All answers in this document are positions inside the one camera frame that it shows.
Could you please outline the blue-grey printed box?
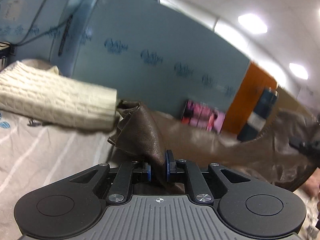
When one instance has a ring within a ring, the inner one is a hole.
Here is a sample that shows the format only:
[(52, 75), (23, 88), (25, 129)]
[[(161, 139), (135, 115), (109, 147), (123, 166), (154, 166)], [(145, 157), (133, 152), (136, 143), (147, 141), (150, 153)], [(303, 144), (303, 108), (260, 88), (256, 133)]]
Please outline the blue-grey printed box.
[(97, 0), (73, 77), (178, 118), (187, 100), (227, 110), (249, 58), (156, 0)]

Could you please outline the brown leather jacket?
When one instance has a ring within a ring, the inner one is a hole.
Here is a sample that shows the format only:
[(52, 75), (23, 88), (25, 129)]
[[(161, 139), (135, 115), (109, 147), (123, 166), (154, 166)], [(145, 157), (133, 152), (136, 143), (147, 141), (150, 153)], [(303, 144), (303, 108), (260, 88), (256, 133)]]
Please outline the brown leather jacket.
[(165, 172), (165, 151), (177, 159), (188, 159), (199, 167), (210, 163), (252, 175), (290, 191), (319, 193), (319, 158), (307, 157), (289, 146), (290, 137), (305, 141), (319, 139), (316, 118), (282, 88), (266, 126), (251, 141), (234, 143), (213, 132), (188, 126), (153, 112), (138, 101), (122, 101), (122, 119), (109, 142), (138, 161), (147, 161)]

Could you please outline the dark blue vacuum bottle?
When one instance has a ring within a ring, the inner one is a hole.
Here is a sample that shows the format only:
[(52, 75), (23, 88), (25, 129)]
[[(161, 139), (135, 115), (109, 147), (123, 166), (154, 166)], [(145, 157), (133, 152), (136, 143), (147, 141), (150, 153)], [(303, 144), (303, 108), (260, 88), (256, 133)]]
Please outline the dark blue vacuum bottle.
[(272, 108), (278, 99), (278, 92), (272, 88), (265, 88), (249, 115), (245, 125), (237, 135), (240, 142), (250, 141), (257, 137), (266, 124), (266, 120), (271, 114)]

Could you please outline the patterned bed sheet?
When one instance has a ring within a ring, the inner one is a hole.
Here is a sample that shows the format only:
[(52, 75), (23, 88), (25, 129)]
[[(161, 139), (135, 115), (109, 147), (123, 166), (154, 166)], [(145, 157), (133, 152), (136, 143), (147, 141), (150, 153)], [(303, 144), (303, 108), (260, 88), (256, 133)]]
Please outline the patterned bed sheet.
[(20, 237), (14, 206), (23, 195), (104, 163), (111, 153), (107, 133), (28, 124), (1, 111), (1, 239)]

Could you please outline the cream knit sweater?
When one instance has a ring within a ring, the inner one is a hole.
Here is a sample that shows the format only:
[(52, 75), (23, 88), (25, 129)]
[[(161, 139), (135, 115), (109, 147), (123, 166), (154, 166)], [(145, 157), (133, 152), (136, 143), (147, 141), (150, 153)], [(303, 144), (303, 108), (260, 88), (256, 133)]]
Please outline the cream knit sweater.
[(110, 131), (116, 122), (117, 91), (42, 70), (21, 61), (1, 72), (1, 109), (44, 122)]

